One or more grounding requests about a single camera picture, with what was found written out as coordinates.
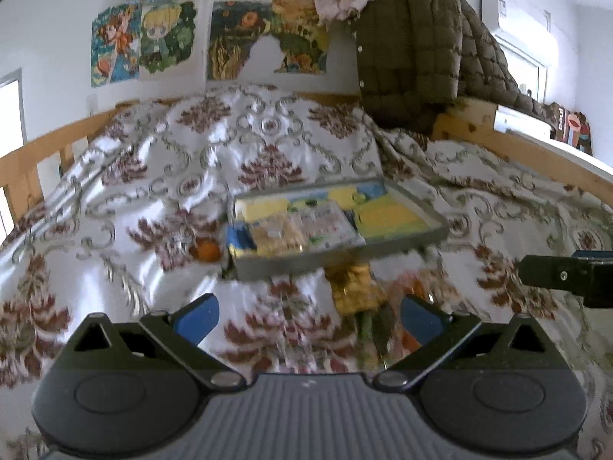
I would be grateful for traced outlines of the grey metal tray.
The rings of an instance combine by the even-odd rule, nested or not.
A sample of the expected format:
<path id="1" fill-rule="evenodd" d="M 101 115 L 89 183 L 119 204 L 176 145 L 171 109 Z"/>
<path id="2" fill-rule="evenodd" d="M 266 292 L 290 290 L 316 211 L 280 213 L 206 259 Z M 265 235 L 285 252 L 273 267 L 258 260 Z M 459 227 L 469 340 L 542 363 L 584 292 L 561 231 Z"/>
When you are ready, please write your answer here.
<path id="1" fill-rule="evenodd" d="M 447 219 L 385 177 L 237 194 L 226 245 L 239 280 L 343 267 L 438 244 Z"/>

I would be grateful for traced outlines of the white air conditioner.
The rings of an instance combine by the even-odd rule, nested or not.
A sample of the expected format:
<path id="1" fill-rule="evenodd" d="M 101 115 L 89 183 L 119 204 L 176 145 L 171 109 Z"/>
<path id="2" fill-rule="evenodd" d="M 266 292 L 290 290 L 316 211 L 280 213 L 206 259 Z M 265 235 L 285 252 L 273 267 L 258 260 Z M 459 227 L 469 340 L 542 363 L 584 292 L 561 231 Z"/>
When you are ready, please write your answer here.
<path id="1" fill-rule="evenodd" d="M 550 37 L 546 24 L 507 0 L 481 0 L 481 18 L 493 35 L 507 42 Z"/>

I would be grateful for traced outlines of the orange tangerine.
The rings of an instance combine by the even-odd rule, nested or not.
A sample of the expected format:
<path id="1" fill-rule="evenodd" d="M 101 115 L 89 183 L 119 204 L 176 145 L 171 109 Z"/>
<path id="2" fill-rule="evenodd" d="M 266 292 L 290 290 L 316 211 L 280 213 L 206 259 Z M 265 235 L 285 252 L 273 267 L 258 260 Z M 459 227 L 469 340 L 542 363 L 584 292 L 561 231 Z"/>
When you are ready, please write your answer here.
<path id="1" fill-rule="evenodd" d="M 215 263 L 222 257 L 222 252 L 215 240 L 202 240 L 195 245 L 195 257 L 203 263 Z"/>

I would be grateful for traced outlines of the window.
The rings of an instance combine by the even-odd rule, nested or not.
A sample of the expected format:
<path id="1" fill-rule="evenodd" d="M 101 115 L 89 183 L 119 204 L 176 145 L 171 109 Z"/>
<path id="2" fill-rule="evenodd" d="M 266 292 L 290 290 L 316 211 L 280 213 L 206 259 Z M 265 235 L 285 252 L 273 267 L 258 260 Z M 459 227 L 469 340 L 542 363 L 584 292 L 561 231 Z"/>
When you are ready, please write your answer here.
<path id="1" fill-rule="evenodd" d="M 21 148 L 26 141 L 20 70 L 0 82 L 0 157 Z"/>

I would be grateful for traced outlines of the anime character poster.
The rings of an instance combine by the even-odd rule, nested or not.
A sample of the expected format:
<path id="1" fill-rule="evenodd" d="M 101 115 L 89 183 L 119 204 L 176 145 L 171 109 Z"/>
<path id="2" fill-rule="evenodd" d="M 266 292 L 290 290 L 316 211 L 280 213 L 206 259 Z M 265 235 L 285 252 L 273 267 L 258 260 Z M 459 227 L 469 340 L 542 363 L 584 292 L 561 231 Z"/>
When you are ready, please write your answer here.
<path id="1" fill-rule="evenodd" d="M 111 6 L 92 21 L 90 84 L 196 78 L 203 73 L 198 0 Z"/>

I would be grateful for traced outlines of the orange snack packet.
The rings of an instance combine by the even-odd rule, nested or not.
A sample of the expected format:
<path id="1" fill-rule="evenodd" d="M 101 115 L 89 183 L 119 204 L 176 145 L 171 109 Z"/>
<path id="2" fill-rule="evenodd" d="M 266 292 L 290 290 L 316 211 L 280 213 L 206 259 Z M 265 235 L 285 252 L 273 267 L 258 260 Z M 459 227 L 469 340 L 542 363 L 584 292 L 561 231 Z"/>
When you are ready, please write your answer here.
<path id="1" fill-rule="evenodd" d="M 416 352 L 445 331 L 448 315 L 435 305 L 423 280 L 413 273 L 389 283 L 387 293 L 397 319 L 394 337 L 402 353 Z"/>

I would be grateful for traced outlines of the green stick snack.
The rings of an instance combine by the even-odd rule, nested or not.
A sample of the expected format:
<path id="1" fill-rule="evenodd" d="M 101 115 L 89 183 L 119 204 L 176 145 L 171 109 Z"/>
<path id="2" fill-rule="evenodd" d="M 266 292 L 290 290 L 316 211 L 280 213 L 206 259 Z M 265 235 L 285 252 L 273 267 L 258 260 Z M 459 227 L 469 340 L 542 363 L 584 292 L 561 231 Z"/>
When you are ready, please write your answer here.
<path id="1" fill-rule="evenodd" d="M 378 309 L 359 312 L 356 315 L 356 322 L 362 344 L 372 347 L 379 360 L 386 359 L 390 354 L 395 332 L 394 311 L 388 305 L 382 305 Z"/>

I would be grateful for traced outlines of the beige cracker packet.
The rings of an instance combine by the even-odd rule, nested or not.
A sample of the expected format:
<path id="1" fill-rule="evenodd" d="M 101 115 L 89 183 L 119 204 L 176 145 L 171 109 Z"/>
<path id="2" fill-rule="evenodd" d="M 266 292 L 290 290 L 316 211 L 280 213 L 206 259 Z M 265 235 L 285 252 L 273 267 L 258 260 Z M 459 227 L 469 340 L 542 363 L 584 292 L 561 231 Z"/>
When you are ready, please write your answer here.
<path id="1" fill-rule="evenodd" d="M 301 220 L 294 215 L 273 215 L 249 223 L 248 231 L 258 255 L 285 255 L 303 251 L 307 246 Z"/>

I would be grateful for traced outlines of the white labelled snack packet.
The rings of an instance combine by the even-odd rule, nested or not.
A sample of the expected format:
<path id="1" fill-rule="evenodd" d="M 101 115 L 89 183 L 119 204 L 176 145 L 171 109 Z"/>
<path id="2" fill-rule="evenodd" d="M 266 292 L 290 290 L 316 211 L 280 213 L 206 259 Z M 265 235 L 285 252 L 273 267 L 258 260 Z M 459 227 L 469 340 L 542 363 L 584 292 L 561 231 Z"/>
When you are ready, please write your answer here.
<path id="1" fill-rule="evenodd" d="M 365 239 L 355 230 L 335 202 L 323 202 L 297 212 L 309 250 L 327 250 L 362 245 Z"/>

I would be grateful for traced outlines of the wooden bed frame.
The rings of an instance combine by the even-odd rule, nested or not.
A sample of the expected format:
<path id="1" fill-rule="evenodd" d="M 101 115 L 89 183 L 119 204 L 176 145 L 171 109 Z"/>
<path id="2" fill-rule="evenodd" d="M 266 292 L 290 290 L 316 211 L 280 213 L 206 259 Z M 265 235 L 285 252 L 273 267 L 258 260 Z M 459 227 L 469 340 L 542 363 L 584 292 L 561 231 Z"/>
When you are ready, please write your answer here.
<path id="1" fill-rule="evenodd" d="M 19 221 L 41 202 L 43 192 L 38 163 L 54 155 L 60 168 L 74 164 L 73 143 L 95 139 L 107 123 L 134 100 L 119 102 L 111 110 L 65 125 L 38 137 L 1 158 L 1 188 L 11 218 Z M 606 205 L 612 204 L 612 168 L 577 149 L 552 139 L 538 139 L 511 128 L 514 115 L 509 109 L 474 99 L 462 99 L 438 116 L 433 140 L 462 140 L 531 168 L 542 176 L 582 189 Z"/>

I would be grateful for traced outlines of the yellow green landscape poster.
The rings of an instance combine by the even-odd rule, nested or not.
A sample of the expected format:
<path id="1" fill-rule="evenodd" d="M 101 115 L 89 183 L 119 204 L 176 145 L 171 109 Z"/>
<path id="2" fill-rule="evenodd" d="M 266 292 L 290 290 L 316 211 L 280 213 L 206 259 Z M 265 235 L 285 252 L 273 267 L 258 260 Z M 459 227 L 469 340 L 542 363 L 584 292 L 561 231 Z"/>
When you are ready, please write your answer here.
<path id="1" fill-rule="evenodd" d="M 221 0 L 212 6 L 207 78 L 237 79 L 258 42 L 280 52 L 276 73 L 327 72 L 328 32 L 313 0 Z"/>

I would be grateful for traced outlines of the white floral bedspread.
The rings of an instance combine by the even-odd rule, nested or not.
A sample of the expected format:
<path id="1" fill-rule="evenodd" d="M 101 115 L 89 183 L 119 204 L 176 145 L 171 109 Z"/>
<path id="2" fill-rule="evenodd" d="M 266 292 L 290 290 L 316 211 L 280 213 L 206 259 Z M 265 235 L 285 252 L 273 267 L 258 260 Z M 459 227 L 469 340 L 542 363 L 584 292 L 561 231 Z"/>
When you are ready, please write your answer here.
<path id="1" fill-rule="evenodd" d="M 395 337 L 379 360 L 356 316 L 334 307 L 324 272 L 244 284 L 229 260 L 203 263 L 195 245 L 225 246 L 235 194 L 292 184 L 387 177 L 446 217 L 448 239 L 375 261 L 387 285 L 413 273 L 433 302 L 490 322 L 535 317 L 578 371 L 588 413 L 578 450 L 612 455 L 612 345 L 571 294 L 527 287 L 526 255 L 612 245 L 612 210 L 583 190 L 470 143 L 384 131 L 359 107 L 327 107 L 269 86 L 216 88 L 171 106 L 142 103 L 107 123 L 45 202 L 1 246 L 1 455 L 36 459 L 45 444 L 30 414 L 45 370 L 83 318 L 132 321 L 219 299 L 206 351 L 245 376 L 375 373 L 405 357 Z"/>

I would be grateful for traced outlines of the gold foil snack packet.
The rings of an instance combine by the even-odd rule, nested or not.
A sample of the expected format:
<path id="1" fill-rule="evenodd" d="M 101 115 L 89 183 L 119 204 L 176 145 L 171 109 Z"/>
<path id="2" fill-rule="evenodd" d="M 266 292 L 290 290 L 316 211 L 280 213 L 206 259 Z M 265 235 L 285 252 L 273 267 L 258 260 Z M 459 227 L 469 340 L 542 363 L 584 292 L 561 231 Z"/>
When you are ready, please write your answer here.
<path id="1" fill-rule="evenodd" d="M 373 311 L 388 301 L 369 264 L 330 267 L 324 270 L 330 284 L 334 307 L 342 317 Z"/>

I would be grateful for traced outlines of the olive quilted jacket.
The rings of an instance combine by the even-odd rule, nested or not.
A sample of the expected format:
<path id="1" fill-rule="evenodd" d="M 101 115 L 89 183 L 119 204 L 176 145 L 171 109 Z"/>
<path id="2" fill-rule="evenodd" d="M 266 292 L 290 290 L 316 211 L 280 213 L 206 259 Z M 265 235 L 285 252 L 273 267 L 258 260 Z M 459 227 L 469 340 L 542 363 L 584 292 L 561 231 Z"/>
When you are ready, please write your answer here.
<path id="1" fill-rule="evenodd" d="M 351 29 L 362 107 L 381 129 L 428 135 L 460 98 L 546 117 L 467 0 L 373 0 Z"/>

